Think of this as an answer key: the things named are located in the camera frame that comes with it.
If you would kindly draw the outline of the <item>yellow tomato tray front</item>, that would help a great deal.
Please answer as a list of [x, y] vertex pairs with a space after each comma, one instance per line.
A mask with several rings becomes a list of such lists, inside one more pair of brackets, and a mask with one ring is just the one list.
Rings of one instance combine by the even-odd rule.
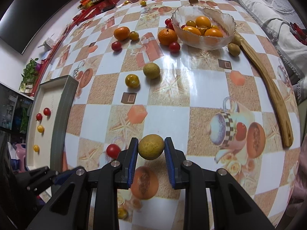
[[34, 145], [33, 150], [38, 153], [40, 151], [40, 147], [38, 145]]

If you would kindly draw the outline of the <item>red cherry tomato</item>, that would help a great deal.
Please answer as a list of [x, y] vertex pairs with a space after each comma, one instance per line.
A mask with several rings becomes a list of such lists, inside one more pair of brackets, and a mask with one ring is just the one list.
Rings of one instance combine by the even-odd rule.
[[106, 149], [107, 155], [111, 157], [112, 159], [117, 159], [120, 152], [121, 152], [121, 149], [116, 144], [110, 144], [108, 145]]
[[121, 44], [121, 42], [119, 42], [119, 41], [113, 42], [113, 43], [111, 44], [111, 49], [112, 49], [113, 51], [121, 51], [121, 50], [122, 50], [122, 44]]
[[181, 46], [178, 42], [172, 42], [169, 44], [169, 50], [171, 53], [178, 53], [181, 49]]

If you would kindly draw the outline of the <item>red stemmed tomato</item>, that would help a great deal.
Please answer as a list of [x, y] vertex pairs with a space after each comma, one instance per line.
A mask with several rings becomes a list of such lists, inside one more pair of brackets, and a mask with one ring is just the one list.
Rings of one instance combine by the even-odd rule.
[[36, 114], [36, 120], [37, 120], [37, 121], [41, 122], [41, 121], [42, 121], [42, 118], [43, 118], [43, 117], [42, 117], [42, 114], [41, 114], [41, 113], [37, 113], [37, 114]]

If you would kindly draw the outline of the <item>tan longan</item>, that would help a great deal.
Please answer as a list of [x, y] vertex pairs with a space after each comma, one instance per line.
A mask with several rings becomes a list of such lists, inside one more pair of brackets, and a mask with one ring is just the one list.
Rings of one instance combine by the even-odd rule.
[[153, 62], [145, 64], [143, 67], [143, 73], [147, 78], [153, 80], [160, 76], [160, 67]]
[[158, 158], [164, 151], [164, 140], [156, 134], [146, 135], [138, 144], [138, 153], [146, 160]]

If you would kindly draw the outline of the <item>pink plastic stool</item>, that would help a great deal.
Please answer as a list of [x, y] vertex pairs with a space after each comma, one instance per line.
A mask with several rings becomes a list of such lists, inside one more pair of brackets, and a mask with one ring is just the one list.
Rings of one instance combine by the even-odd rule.
[[19, 172], [25, 172], [25, 159], [26, 159], [26, 144], [18, 143], [16, 146], [16, 155], [19, 158]]

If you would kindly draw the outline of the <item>pink cloth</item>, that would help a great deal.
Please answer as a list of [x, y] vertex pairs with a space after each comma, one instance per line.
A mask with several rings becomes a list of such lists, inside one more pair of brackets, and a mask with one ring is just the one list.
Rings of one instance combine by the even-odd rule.
[[299, 169], [296, 176], [294, 190], [291, 196], [291, 202], [289, 203], [286, 214], [289, 217], [294, 217], [303, 202], [306, 200], [306, 176], [307, 176], [307, 152], [306, 152], [306, 136], [302, 142], [301, 152], [299, 156]]

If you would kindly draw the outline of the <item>white shallow tray box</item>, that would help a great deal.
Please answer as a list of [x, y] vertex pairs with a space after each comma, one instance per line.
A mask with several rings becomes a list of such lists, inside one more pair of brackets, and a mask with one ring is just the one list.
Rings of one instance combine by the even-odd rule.
[[[47, 166], [62, 171], [66, 128], [77, 86], [78, 82], [69, 75], [39, 85], [26, 137], [26, 166], [30, 170]], [[50, 116], [44, 115], [44, 108], [50, 109]], [[36, 120], [37, 113], [42, 114], [41, 122]], [[38, 125], [44, 127], [43, 133], [37, 131]], [[40, 147], [38, 153], [33, 150], [34, 145]]]

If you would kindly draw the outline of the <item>green potted plant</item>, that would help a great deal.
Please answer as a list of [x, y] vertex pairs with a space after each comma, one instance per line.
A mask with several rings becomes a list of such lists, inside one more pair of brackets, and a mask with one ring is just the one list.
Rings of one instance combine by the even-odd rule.
[[19, 92], [30, 94], [32, 92], [33, 86], [38, 79], [39, 71], [37, 69], [37, 66], [39, 65], [37, 63], [39, 59], [30, 59], [29, 63], [26, 65], [26, 67], [23, 69], [22, 81], [19, 87]]

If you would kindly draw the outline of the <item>long wooden back scratcher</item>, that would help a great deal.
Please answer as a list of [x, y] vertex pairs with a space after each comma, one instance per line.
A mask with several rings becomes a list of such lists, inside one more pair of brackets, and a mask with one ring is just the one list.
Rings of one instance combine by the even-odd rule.
[[263, 79], [265, 88], [272, 103], [272, 107], [276, 114], [276, 118], [278, 119], [283, 148], [290, 148], [294, 142], [294, 135], [283, 97], [281, 96], [281, 93], [279, 92], [273, 79], [270, 77], [265, 65], [257, 56], [255, 50], [239, 33], [235, 32], [235, 36], [237, 36], [240, 40], [241, 50], [243, 50], [248, 59], [253, 63], [254, 67]]

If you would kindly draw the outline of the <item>longan beside bowl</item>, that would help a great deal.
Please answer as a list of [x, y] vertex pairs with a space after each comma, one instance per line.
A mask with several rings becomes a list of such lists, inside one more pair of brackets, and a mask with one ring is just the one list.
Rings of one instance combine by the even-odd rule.
[[234, 43], [229, 43], [227, 48], [228, 48], [229, 53], [234, 57], [239, 56], [241, 53], [240, 47]]

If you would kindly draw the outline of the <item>far left orange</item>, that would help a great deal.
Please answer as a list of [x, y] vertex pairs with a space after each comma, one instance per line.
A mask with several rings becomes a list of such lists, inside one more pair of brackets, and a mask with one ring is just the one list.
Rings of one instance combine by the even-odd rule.
[[115, 29], [113, 35], [118, 41], [124, 41], [129, 38], [130, 30], [128, 27], [122, 26]]

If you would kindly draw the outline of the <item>glass fruit bowl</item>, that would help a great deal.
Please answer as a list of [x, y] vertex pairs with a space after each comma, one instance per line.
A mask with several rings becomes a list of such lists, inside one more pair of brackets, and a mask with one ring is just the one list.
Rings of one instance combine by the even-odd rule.
[[[211, 21], [211, 28], [218, 29], [222, 32], [223, 37], [204, 36], [207, 29], [198, 28], [195, 19], [199, 16], [206, 16]], [[229, 14], [201, 6], [181, 6], [174, 10], [171, 17], [174, 30], [178, 38], [188, 46], [202, 50], [218, 50], [228, 45], [234, 38], [237, 25], [234, 18]], [[201, 36], [186, 32], [183, 30], [186, 26], [198, 28]]]

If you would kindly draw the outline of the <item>large orange near bowl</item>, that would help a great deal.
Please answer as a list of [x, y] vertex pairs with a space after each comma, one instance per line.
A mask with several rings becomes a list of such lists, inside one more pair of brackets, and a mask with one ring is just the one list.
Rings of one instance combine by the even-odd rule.
[[174, 30], [163, 29], [158, 33], [158, 40], [161, 45], [169, 46], [173, 42], [177, 42], [178, 36]]

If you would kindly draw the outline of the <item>red tomato behind bowl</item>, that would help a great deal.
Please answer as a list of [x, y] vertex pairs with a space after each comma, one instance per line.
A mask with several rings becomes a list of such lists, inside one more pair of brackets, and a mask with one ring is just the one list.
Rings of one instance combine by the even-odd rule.
[[173, 24], [172, 24], [172, 20], [170, 18], [165, 20], [165, 25], [166, 25], [166, 28], [174, 30], [174, 27], [173, 27]]

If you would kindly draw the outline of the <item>grey white blanket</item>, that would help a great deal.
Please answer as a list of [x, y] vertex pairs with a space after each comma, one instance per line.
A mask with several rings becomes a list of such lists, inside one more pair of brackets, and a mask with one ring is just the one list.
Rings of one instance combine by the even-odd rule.
[[241, 5], [266, 33], [286, 67], [297, 103], [306, 101], [306, 44], [294, 25], [303, 26], [288, 0], [231, 0]]

